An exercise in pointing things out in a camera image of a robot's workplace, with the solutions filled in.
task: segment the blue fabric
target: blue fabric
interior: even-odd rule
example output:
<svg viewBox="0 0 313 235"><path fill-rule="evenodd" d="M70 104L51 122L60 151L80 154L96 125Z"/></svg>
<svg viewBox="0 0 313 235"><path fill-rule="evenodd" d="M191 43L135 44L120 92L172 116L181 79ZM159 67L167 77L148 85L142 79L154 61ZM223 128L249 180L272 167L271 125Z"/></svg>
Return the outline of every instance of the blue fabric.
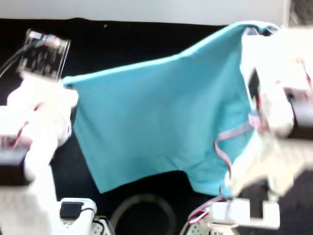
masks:
<svg viewBox="0 0 313 235"><path fill-rule="evenodd" d="M79 93L74 124L100 192L146 176L185 171L193 189L216 195L227 171L213 142L247 120L241 38L230 25L167 58L66 77ZM233 161L251 133L220 144Z"/></svg>

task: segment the black table surface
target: black table surface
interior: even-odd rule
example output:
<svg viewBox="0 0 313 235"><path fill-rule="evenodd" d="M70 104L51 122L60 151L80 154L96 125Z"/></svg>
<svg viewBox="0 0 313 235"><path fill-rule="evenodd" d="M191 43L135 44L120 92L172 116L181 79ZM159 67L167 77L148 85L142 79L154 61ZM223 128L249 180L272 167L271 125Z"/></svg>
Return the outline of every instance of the black table surface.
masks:
<svg viewBox="0 0 313 235"><path fill-rule="evenodd" d="M71 39L63 76L78 75L121 65L173 55L188 48L221 26L169 23L91 22L83 19L0 20L0 63L23 45L29 28ZM0 104L21 82L12 68L0 80ZM211 196L193 192L183 172L169 172L133 182L100 194L87 168L75 134L60 147L52 160L58 199L86 197L97 203L98 215L110 217L127 198L152 193L164 198L174 210L178 234L191 210ZM278 231L240 229L242 234L311 234L313 229L313 177L303 174L280 201L281 228ZM166 216L153 204L129 209L121 217L118 235L163 235Z"/></svg>

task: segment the white wall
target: white wall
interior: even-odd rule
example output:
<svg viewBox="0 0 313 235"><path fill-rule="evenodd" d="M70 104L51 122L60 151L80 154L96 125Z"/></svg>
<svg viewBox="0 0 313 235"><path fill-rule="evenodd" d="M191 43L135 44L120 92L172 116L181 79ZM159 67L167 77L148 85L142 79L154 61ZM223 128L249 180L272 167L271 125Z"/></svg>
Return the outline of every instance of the white wall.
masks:
<svg viewBox="0 0 313 235"><path fill-rule="evenodd" d="M259 20L281 25L290 0L1 0L0 18L224 25Z"/></svg>

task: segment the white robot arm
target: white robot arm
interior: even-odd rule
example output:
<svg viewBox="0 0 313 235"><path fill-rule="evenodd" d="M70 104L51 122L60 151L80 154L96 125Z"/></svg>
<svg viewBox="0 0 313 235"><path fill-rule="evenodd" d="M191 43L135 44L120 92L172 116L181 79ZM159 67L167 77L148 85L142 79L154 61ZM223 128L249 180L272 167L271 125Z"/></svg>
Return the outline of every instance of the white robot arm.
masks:
<svg viewBox="0 0 313 235"><path fill-rule="evenodd" d="M260 126L232 164L231 176L225 176L231 199L202 205L197 210L203 219L189 223L199 222L217 234L233 234L230 228L236 226L280 227L279 197L299 174L313 168L312 37L311 29L288 29L271 37L243 38L250 64L241 69ZM259 185L255 198L239 198L246 187L262 180L266 185Z"/></svg>
<svg viewBox="0 0 313 235"><path fill-rule="evenodd" d="M97 207L92 200L56 199L49 164L56 149L71 135L71 110L78 101L76 91L58 82L68 44L53 35L28 31L25 46L15 54L39 47L50 47L39 48L39 55L64 53L62 60L53 62L57 71L44 70L43 64L52 67L50 58L23 57L19 66L22 83L8 96L7 105L0 106L2 235L101 235L104 229L111 234L107 221L95 219Z"/></svg>

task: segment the circuit board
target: circuit board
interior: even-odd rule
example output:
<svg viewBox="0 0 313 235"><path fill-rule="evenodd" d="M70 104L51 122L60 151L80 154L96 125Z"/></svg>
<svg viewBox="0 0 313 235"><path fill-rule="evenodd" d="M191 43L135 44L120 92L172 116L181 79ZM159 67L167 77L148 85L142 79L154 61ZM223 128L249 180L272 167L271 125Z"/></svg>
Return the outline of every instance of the circuit board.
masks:
<svg viewBox="0 0 313 235"><path fill-rule="evenodd" d="M45 41L48 37L51 38L51 35L28 30L24 46L28 46L35 41ZM59 80L67 57L70 40L54 37L53 42L27 50L21 58L18 72L28 71L49 79Z"/></svg>

